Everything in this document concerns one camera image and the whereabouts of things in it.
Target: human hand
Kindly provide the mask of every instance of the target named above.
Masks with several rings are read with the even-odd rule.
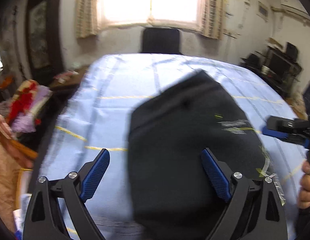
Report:
[[[300,181],[300,191],[298,194],[297,205],[301,209],[310,207],[310,164],[305,161],[302,166],[302,171],[305,173]]]

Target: blue rubber pad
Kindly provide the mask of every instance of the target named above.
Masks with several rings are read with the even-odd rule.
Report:
[[[263,127],[262,134],[263,135],[272,136],[272,137],[275,137],[275,138],[278,138],[278,139],[284,139],[284,138],[288,137],[288,133],[270,130],[270,129],[267,129],[267,126]]]
[[[85,203],[95,194],[95,191],[108,168],[110,155],[108,150],[104,150],[99,159],[88,172],[87,176],[82,182],[82,193],[80,194],[81,200]]]
[[[217,196],[228,202],[232,196],[230,193],[230,183],[224,173],[218,167],[216,161],[212,158],[209,152],[205,149],[201,153],[202,165],[204,170],[215,189]]]

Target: blue tablecloth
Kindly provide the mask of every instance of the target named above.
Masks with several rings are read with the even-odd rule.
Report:
[[[86,202],[87,209],[107,240],[140,239],[142,227],[132,218],[126,170],[130,113],[195,69],[205,70],[234,97],[258,133],[282,185],[288,235],[294,239],[293,223],[305,150],[264,136],[260,131],[269,115],[288,119],[296,116],[262,79],[228,63],[162,54],[102,57],[90,66],[68,108],[58,117],[40,175],[49,180],[63,178],[92,161],[100,149],[107,148],[110,165],[94,197]],[[65,222],[71,237],[78,239],[67,212]]]

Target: patterned curtain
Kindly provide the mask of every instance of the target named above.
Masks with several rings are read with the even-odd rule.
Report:
[[[223,35],[225,0],[202,0],[202,29],[201,34],[221,39]]]
[[[76,38],[97,35],[97,1],[76,0]]]

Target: screw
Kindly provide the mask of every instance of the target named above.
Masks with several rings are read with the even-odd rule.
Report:
[[[76,178],[77,177],[77,172],[73,171],[73,172],[69,173],[68,177],[70,177],[71,179]]]
[[[265,181],[266,181],[267,183],[272,183],[273,180],[272,180],[271,177],[266,177],[266,178],[265,178]]]
[[[40,178],[38,179],[38,182],[39,182],[39,183],[43,183],[43,182],[45,182],[45,180],[46,180],[45,177],[40,177]]]
[[[241,179],[242,176],[243,176],[243,175],[242,175],[240,172],[235,172],[235,173],[234,173],[234,177],[235,177],[236,179]]]

